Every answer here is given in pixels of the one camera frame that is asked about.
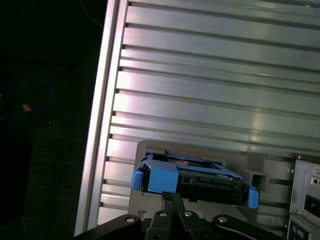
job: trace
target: ridged aluminum panel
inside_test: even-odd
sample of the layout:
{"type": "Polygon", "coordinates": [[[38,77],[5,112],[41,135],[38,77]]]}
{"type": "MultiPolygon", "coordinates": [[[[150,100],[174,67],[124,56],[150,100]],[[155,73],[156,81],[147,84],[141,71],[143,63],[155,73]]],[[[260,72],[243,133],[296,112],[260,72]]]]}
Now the ridged aluminum panel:
{"type": "MultiPolygon", "coordinates": [[[[317,8],[257,0],[119,2],[88,228],[98,211],[99,223],[109,219],[100,201],[106,209],[118,201],[114,207],[124,211],[141,140],[320,156],[317,8]]],[[[274,211],[259,208],[258,221],[282,231],[294,166],[268,155],[263,170],[271,183],[261,209],[274,211]]]]}

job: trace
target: black floor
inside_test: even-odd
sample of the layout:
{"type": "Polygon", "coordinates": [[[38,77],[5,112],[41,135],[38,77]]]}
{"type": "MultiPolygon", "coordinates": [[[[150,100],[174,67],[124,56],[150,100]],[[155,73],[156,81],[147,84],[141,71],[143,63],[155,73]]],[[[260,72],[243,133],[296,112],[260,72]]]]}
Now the black floor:
{"type": "MultiPolygon", "coordinates": [[[[0,157],[2,176],[11,176],[1,178],[10,188],[9,204],[0,209],[13,205],[12,216],[24,211],[9,222],[2,214],[0,239],[67,239],[75,227],[102,29],[78,0],[19,2],[0,3],[0,103],[27,83],[0,108],[1,141],[19,146],[6,147],[16,155],[0,157]],[[27,104],[33,114],[20,114],[27,104]],[[12,112],[19,114],[1,118],[12,112]]],[[[107,1],[82,2],[104,22],[107,1]]]]}

